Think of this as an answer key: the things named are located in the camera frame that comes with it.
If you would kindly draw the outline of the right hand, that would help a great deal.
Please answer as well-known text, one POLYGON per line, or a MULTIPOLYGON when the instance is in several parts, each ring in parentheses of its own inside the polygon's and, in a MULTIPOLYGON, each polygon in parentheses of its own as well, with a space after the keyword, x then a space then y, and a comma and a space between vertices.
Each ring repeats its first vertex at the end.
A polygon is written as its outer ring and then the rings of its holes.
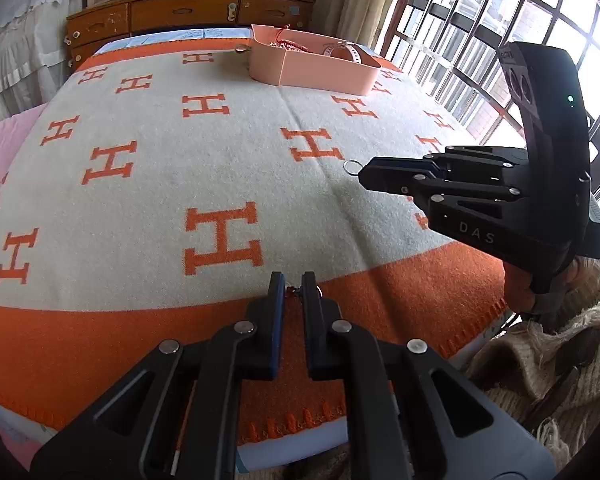
MULTIPOLYGON (((558 280, 567 290, 577 287, 583 280, 584 263, 582 257, 572 260, 570 266, 558 276, 558 280)), ((532 275, 524 270, 504 262, 505 272, 504 300, 510 310, 516 314, 529 313, 535 303, 535 294, 531 290, 532 275)))

